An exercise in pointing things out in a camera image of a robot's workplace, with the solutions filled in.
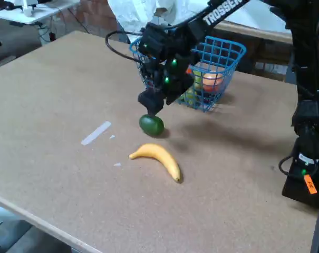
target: yellow banana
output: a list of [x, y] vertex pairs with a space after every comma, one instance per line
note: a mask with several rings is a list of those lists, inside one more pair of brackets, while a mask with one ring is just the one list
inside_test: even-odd
[[157, 159], [165, 166], [172, 178], [176, 182], [179, 182], [181, 177], [179, 166], [173, 156], [161, 145], [152, 143], [144, 144], [135, 153], [129, 155], [130, 159], [135, 159], [137, 157], [151, 157]]

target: cork board surface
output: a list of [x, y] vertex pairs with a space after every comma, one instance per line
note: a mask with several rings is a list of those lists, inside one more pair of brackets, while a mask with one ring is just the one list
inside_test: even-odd
[[[235, 73], [213, 112], [165, 107], [162, 139], [138, 127], [142, 90], [133, 62], [79, 32], [0, 67], [0, 205], [83, 252], [309, 252], [316, 212], [281, 195], [277, 170], [294, 86]], [[182, 184], [128, 159], [144, 143], [174, 155]]]

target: white cloth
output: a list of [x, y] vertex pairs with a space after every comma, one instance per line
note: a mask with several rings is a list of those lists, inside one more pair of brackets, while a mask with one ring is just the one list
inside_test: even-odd
[[[109, 5], [118, 22], [125, 31], [139, 32], [148, 22], [154, 19], [158, 8], [166, 8], [162, 17], [165, 22], [175, 25], [207, 6], [209, 0], [108, 0]], [[229, 17], [231, 21], [240, 25], [272, 32], [289, 33], [285, 29], [285, 22], [269, 11], [269, 5], [259, 0], [251, 0], [241, 9]], [[134, 41], [136, 36], [129, 36]]]

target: black cable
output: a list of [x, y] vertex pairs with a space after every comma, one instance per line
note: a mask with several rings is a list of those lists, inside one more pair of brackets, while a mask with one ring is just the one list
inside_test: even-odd
[[68, 9], [68, 11], [71, 13], [71, 15], [73, 15], [73, 17], [76, 19], [76, 21], [83, 27], [83, 29], [85, 29], [85, 31], [87, 33], [89, 33], [88, 29], [86, 29], [86, 27], [78, 20], [78, 18], [71, 12], [70, 9]]
[[48, 32], [51, 31], [48, 26], [47, 26], [47, 27], [42, 27], [42, 26], [40, 25], [40, 28], [38, 28], [38, 30], [44, 30], [44, 29], [46, 29], [46, 28], [48, 28], [47, 31], [46, 31], [44, 34], [39, 34], [39, 37], [40, 37], [42, 40], [44, 40], [45, 42], [51, 42], [51, 41], [47, 41], [45, 38], [42, 37], [42, 36], [46, 35]]
[[118, 52], [116, 49], [114, 49], [110, 44], [109, 44], [109, 38], [114, 35], [114, 34], [130, 34], [130, 35], [143, 35], [141, 33], [133, 33], [133, 32], [125, 32], [125, 31], [113, 31], [111, 33], [109, 33], [106, 37], [105, 37], [105, 44], [107, 45], [107, 47], [113, 51], [115, 54], [118, 54], [119, 56], [125, 58], [125, 59], [128, 59], [128, 60], [131, 60], [131, 61], [134, 61], [134, 62], [137, 62], [137, 63], [140, 63], [140, 64], [143, 64], [143, 62], [139, 59], [134, 59], [130, 56], [127, 56], [125, 54], [122, 54], [121, 52]]
[[[286, 175], [286, 176], [288, 176], [288, 177], [300, 179], [300, 178], [302, 178], [304, 175], [296, 176], [296, 175], [290, 174], [288, 171], [285, 171], [285, 170], [282, 168], [282, 165], [284, 164], [284, 162], [287, 161], [287, 160], [289, 160], [289, 159], [292, 158], [292, 157], [293, 157], [293, 155], [290, 154], [289, 156], [287, 156], [287, 157], [285, 157], [284, 159], [282, 159], [282, 160], [279, 162], [279, 165], [278, 165], [279, 170], [280, 170], [284, 175]], [[311, 176], [311, 177], [312, 177], [313, 175], [315, 175], [315, 174], [317, 173], [317, 171], [318, 171], [318, 164], [317, 164], [316, 161], [314, 161], [314, 165], [315, 165], [315, 167], [314, 167], [313, 172], [309, 174], [309, 176]]]

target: lime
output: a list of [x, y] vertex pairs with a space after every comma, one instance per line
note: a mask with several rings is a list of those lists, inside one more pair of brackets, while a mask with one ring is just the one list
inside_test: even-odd
[[143, 115], [139, 119], [140, 128], [150, 136], [159, 136], [164, 131], [164, 122], [157, 116]]

